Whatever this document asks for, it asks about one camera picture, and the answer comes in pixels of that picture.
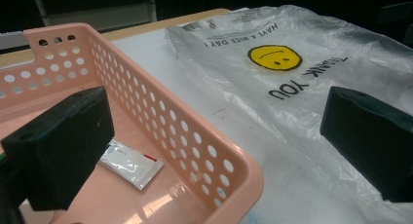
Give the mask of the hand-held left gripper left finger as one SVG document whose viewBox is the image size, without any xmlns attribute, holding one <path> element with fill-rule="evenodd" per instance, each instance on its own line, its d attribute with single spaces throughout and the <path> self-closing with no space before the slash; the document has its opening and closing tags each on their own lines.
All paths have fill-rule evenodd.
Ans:
<svg viewBox="0 0 413 224">
<path fill-rule="evenodd" d="M 0 171 L 13 206 L 67 210 L 115 132 L 105 88 L 65 98 L 1 140 Z"/>
</svg>

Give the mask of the wooden table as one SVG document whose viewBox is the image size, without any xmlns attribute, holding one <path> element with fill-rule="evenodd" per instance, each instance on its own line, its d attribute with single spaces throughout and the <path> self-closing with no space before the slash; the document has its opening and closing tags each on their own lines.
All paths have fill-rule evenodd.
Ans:
<svg viewBox="0 0 413 224">
<path fill-rule="evenodd" d="M 200 13 L 190 14 L 182 17 L 177 17 L 173 19 L 163 19 L 160 21 L 155 21 L 151 23 L 146 23 L 137 26 L 131 26 L 127 28 L 122 28 L 118 30 L 113 30 L 103 33 L 103 36 L 109 40 L 120 40 L 134 35 L 155 31 L 158 29 L 166 28 L 173 25 L 180 25 L 189 23 L 192 21 L 197 21 L 200 19 L 206 19 L 221 14 L 228 13 L 229 10 L 225 8 L 212 9 Z M 34 53 L 29 49 L 26 50 L 17 50 L 16 52 L 9 52 L 0 55 L 0 69 L 10 66 L 15 66 L 18 63 L 27 63 L 34 60 Z"/>
</svg>

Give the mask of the white foil sachet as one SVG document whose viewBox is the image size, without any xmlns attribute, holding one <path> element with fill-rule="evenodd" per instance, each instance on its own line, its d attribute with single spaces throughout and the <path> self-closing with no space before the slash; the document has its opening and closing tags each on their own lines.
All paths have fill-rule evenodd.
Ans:
<svg viewBox="0 0 413 224">
<path fill-rule="evenodd" d="M 163 167 L 161 159 L 154 159 L 112 139 L 99 162 L 142 191 Z"/>
</svg>

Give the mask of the clear smiley plastic bag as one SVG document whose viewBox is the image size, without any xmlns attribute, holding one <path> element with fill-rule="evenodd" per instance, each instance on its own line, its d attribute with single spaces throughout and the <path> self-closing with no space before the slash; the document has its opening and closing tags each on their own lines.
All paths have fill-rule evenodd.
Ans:
<svg viewBox="0 0 413 224">
<path fill-rule="evenodd" d="M 413 115 L 413 49 L 333 17 L 284 5 L 167 30 L 183 73 L 238 113 L 236 131 L 265 176 L 245 224 L 413 224 L 319 132 L 332 87 Z"/>
</svg>

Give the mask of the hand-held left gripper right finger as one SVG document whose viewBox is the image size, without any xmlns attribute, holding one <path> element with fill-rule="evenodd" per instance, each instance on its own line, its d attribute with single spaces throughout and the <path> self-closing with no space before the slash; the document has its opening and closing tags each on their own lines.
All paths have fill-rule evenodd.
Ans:
<svg viewBox="0 0 413 224">
<path fill-rule="evenodd" d="M 332 87 L 320 134 L 383 199 L 413 203 L 413 116 L 366 93 Z"/>
</svg>

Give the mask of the pink perforated plastic basket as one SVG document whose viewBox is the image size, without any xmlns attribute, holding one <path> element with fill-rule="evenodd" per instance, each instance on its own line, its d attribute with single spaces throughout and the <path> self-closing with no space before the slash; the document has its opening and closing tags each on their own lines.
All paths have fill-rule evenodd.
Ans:
<svg viewBox="0 0 413 224">
<path fill-rule="evenodd" d="M 65 97 L 103 86 L 118 141 L 163 167 L 143 189 L 98 166 L 54 224 L 239 224 L 264 187 L 260 166 L 84 23 L 25 30 L 34 59 L 0 59 L 0 139 Z"/>
</svg>

